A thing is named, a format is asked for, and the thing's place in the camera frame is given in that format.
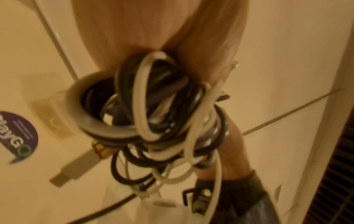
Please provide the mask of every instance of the metal grille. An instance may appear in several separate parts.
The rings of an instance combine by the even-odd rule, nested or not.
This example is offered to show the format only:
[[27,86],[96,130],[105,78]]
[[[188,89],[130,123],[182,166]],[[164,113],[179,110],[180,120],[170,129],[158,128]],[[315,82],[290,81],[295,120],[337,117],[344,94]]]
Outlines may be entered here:
[[354,224],[354,116],[350,116],[303,224]]

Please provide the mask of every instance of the hand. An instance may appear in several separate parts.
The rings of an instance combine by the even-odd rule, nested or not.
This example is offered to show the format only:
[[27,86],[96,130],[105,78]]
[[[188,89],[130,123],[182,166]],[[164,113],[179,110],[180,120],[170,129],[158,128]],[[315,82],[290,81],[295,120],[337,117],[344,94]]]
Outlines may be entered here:
[[73,0],[77,26],[101,70],[164,50],[196,81],[226,80],[248,0]]
[[[227,115],[229,125],[229,135],[218,148],[223,180],[237,180],[249,176],[252,173],[250,162],[246,152],[244,138],[236,124]],[[215,167],[208,170],[198,170],[195,172],[201,180],[215,180]]]

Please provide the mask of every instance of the tangled cables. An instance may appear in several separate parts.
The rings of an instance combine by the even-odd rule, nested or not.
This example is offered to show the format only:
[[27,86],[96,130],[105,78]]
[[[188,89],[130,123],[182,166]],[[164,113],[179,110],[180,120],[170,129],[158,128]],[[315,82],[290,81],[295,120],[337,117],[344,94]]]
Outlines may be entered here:
[[[225,115],[215,105],[222,84],[221,80],[213,86],[195,83],[164,52],[154,51],[128,58],[117,71],[80,79],[68,91],[67,107],[83,132],[114,149],[114,179],[129,185],[140,197],[157,192],[163,184],[182,182],[196,169],[208,169],[215,162],[215,188],[203,222],[209,223],[221,186],[221,165],[215,149],[228,133]],[[116,167],[119,151],[126,158],[125,177]],[[177,178],[168,178],[179,159],[188,162],[190,169]],[[129,163],[152,171],[132,180]],[[149,186],[156,180],[160,184],[149,190],[139,189],[138,185],[148,180]]]

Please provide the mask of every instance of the round sticker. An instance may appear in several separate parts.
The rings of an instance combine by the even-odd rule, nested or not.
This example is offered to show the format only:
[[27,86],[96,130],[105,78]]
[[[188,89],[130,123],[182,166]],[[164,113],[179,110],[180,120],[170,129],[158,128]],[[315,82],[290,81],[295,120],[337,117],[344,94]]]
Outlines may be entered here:
[[28,158],[36,150],[38,133],[25,118],[0,111],[0,143],[15,156],[10,163],[16,163]]

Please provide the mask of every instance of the cable bundle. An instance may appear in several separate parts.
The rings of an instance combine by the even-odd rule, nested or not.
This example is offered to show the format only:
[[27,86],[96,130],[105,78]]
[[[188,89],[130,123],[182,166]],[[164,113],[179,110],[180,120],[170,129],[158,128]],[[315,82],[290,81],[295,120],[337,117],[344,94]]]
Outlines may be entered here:
[[[221,186],[221,165],[215,149],[228,130],[225,115],[215,105],[222,84],[197,84],[164,52],[155,51],[130,57],[117,71],[80,79],[68,91],[67,105],[87,135],[116,149],[112,175],[138,196],[149,196],[163,184],[182,182],[196,169],[208,169],[215,161],[215,188],[204,220],[209,223]],[[138,157],[132,149],[137,150]],[[126,158],[125,177],[116,168],[120,150]],[[191,168],[178,178],[168,178],[178,159],[188,162]],[[151,168],[152,172],[132,180],[129,163]],[[147,191],[146,187],[137,187],[148,180],[146,187],[156,180],[160,184]]]

